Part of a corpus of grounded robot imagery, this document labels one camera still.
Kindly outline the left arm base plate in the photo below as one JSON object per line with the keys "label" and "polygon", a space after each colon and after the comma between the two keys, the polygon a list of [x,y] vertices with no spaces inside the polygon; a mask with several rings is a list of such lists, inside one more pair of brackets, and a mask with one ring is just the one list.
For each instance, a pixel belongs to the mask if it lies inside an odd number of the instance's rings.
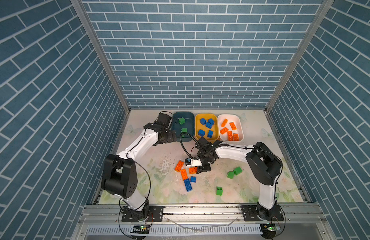
{"label": "left arm base plate", "polygon": [[145,206],[142,211],[132,210],[127,206],[121,207],[121,222],[162,222],[164,213],[163,206]]}

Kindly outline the yellow plastic bin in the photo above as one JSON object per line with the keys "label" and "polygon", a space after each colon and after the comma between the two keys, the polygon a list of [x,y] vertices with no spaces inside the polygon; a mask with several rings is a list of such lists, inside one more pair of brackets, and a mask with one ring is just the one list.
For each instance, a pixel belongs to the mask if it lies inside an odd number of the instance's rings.
{"label": "yellow plastic bin", "polygon": [[[206,127],[206,125],[202,125],[200,123],[200,119],[201,118],[204,118],[207,123],[208,123],[208,119],[213,119],[215,121],[215,123],[213,124],[212,128],[209,129]],[[210,142],[214,142],[216,140],[219,140],[220,139],[220,133],[219,133],[219,127],[218,127],[218,123],[217,123],[217,117],[213,114],[210,114],[210,113],[199,113],[195,116],[195,138],[198,140],[199,137],[198,136],[198,130],[204,130],[205,131],[205,135],[203,136],[206,140],[210,141]],[[208,131],[213,131],[213,137],[212,138],[208,138],[207,135],[208,135]]]}

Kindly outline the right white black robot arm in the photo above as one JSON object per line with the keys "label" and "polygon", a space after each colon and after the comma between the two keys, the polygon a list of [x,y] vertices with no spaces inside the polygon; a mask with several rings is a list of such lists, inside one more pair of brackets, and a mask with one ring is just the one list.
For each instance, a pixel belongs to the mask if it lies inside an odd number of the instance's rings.
{"label": "right white black robot arm", "polygon": [[195,141],[197,154],[192,156],[185,147],[183,150],[191,161],[191,167],[200,161],[197,166],[197,174],[210,172],[211,165],[218,159],[229,159],[247,163],[255,179],[260,183],[260,194],[257,202],[257,215],[263,221],[270,221],[279,212],[276,198],[276,185],[283,171],[282,160],[274,155],[271,150],[261,142],[255,145],[238,146],[230,145],[222,141],[211,143],[201,137]]}

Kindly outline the dark teal plastic bin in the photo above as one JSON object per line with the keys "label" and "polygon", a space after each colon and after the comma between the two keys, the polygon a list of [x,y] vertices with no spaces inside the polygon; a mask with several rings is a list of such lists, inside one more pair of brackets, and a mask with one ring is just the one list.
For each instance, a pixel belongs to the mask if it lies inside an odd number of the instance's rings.
{"label": "dark teal plastic bin", "polygon": [[[184,118],[186,122],[183,125],[180,125],[178,120]],[[191,112],[176,112],[173,114],[173,125],[171,130],[176,132],[177,141],[180,142],[180,134],[182,128],[187,128],[190,135],[194,136],[195,134],[195,116]]]}

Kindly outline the white plastic bin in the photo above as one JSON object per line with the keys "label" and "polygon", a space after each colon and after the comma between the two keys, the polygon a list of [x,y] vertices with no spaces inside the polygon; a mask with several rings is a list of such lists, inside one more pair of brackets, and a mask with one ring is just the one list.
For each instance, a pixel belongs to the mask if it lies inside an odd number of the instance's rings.
{"label": "white plastic bin", "polygon": [[238,143],[244,140],[243,128],[237,115],[222,114],[217,117],[220,140]]}

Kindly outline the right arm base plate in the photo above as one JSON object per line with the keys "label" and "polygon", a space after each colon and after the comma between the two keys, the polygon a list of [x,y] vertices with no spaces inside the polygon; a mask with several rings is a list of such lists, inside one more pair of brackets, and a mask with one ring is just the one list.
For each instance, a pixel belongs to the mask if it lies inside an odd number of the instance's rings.
{"label": "right arm base plate", "polygon": [[241,205],[240,210],[243,213],[245,222],[253,221],[283,221],[285,219],[281,207],[275,204],[270,210],[262,207],[259,203],[255,205]]}

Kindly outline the orange L-shaped lego brick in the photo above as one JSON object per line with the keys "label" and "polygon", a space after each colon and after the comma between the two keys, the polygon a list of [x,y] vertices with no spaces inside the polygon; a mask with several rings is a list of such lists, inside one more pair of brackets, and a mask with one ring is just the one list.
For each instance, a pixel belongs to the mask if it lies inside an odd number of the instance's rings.
{"label": "orange L-shaped lego brick", "polygon": [[188,174],[190,175],[196,174],[197,170],[198,170],[197,167],[181,169],[180,173],[181,173],[182,179],[183,180],[188,179]]}

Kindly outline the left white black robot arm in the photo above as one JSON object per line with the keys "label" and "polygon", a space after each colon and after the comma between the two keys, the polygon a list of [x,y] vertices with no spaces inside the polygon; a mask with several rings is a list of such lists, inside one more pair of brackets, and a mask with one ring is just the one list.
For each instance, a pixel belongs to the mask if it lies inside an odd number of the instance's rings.
{"label": "left white black robot arm", "polygon": [[173,122],[168,112],[160,112],[154,122],[144,125],[142,133],[125,150],[105,158],[101,188],[126,203],[121,213],[134,221],[146,221],[150,214],[148,198],[137,190],[137,160],[151,147],[177,140],[176,132],[171,130]]}

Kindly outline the long blue lego brick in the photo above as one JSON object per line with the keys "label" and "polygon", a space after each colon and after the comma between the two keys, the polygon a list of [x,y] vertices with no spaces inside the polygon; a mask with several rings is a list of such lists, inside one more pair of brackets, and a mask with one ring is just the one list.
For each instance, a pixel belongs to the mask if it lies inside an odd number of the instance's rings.
{"label": "long blue lego brick", "polygon": [[191,185],[191,182],[190,182],[190,179],[185,179],[184,180],[184,184],[185,184],[185,187],[186,187],[186,191],[187,192],[190,192],[190,191],[193,190],[192,185]]}

